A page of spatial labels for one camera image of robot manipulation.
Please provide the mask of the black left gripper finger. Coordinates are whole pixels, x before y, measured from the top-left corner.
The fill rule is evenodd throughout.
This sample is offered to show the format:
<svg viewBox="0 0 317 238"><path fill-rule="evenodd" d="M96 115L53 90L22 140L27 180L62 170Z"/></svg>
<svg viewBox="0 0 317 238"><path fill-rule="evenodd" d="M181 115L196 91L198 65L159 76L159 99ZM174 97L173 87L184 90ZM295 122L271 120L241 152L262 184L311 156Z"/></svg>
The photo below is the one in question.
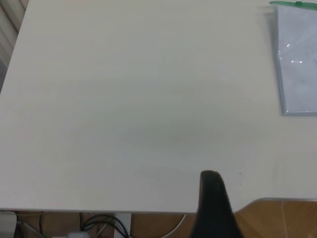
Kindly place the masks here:
<svg viewBox="0 0 317 238"><path fill-rule="evenodd" d="M219 173L203 171L200 176L198 211L191 238L242 238Z"/></svg>

